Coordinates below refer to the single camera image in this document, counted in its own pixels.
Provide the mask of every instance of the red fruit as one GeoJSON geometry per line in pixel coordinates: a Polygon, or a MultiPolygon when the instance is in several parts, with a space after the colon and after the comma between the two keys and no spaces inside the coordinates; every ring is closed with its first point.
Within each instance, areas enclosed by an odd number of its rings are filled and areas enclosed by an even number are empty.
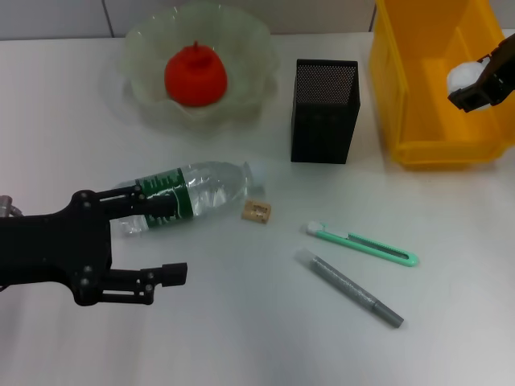
{"type": "Polygon", "coordinates": [[[227,74],[218,55],[195,42],[168,61],[164,85],[170,98],[181,105],[205,106],[222,98],[227,74]]]}

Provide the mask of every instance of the black mesh pen holder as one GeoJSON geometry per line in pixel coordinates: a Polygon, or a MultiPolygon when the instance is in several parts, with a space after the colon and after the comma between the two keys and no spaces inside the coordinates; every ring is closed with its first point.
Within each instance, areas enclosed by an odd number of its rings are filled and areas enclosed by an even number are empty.
{"type": "Polygon", "coordinates": [[[360,105],[357,62],[297,60],[291,161],[346,163],[360,105]]]}

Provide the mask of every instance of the clear glass bowl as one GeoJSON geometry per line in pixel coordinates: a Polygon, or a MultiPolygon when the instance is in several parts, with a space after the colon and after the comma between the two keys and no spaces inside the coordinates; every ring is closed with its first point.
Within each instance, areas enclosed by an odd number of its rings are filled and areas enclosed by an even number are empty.
{"type": "Polygon", "coordinates": [[[258,107],[278,67],[270,30],[255,17],[231,6],[193,2],[165,10],[129,31],[120,71],[134,97],[161,117],[208,120],[231,117],[258,107]],[[168,60],[195,41],[212,47],[225,66],[224,96],[205,107],[186,107],[170,99],[164,87],[168,60]]]}

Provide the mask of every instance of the small wooden sharpener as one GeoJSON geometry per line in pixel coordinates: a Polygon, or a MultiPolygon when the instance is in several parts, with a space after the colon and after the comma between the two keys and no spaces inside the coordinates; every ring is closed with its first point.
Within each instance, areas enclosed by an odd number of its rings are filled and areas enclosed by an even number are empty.
{"type": "Polygon", "coordinates": [[[266,224],[270,218],[271,211],[272,207],[269,203],[260,203],[258,201],[247,199],[245,201],[243,213],[241,213],[241,218],[266,224]]]}

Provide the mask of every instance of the gray marker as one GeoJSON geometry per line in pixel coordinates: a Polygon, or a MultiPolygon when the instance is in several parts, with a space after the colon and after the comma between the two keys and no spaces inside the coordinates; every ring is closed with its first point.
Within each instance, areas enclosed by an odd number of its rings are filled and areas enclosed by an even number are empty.
{"type": "Polygon", "coordinates": [[[376,297],[359,287],[358,284],[334,267],[331,267],[321,258],[315,256],[313,260],[311,260],[311,269],[352,300],[360,303],[364,308],[377,315],[391,326],[399,328],[402,322],[404,322],[403,318],[395,314],[383,303],[379,302],[376,297]]]}

